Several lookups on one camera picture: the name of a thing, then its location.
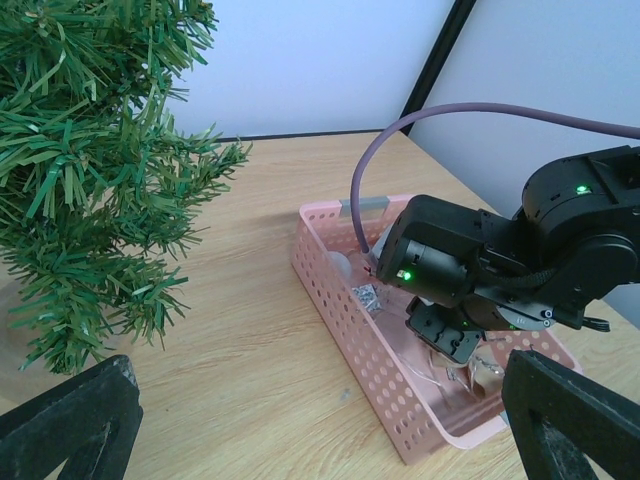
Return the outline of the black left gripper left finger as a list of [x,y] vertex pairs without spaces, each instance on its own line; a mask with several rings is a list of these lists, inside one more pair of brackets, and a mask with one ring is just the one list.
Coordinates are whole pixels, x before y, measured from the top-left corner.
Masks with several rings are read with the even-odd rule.
[[143,414],[132,362],[114,355],[1,416],[1,477],[122,479]]

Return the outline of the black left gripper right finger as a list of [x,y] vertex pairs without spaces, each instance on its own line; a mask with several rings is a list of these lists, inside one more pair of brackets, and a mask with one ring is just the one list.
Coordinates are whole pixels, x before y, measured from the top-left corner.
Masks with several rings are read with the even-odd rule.
[[510,353],[502,402],[529,479],[639,477],[639,405],[533,351]]

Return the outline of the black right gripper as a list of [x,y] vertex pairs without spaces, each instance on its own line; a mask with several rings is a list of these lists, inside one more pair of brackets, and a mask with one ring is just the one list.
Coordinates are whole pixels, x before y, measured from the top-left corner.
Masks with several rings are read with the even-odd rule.
[[483,340],[482,331],[466,319],[460,308],[427,305],[415,297],[406,312],[406,327],[454,364],[466,364]]

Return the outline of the white ball ornament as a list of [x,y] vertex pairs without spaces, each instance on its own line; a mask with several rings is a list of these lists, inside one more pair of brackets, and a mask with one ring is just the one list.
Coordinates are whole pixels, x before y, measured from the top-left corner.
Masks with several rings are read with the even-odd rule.
[[347,281],[350,281],[353,275],[353,267],[349,258],[345,254],[338,251],[329,251],[328,256],[332,264],[336,267],[340,274]]

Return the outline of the clear wire fairy lights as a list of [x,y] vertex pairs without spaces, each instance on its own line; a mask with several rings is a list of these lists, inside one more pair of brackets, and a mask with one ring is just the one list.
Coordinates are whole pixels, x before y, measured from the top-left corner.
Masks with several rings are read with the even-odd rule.
[[504,368],[496,360],[488,345],[477,347],[470,359],[463,364],[454,363],[430,347],[423,347],[420,361],[425,362],[429,371],[418,367],[418,360],[396,354],[401,363],[414,375],[436,385],[446,394],[449,385],[460,386],[475,401],[484,400],[501,389]]

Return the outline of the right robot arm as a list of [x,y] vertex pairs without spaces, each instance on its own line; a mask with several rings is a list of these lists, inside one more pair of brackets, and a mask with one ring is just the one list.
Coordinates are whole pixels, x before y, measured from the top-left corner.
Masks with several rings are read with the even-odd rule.
[[639,280],[639,151],[544,165],[511,218],[415,196],[392,225],[376,276],[412,295],[407,327],[456,364],[490,331],[605,332],[587,305]]

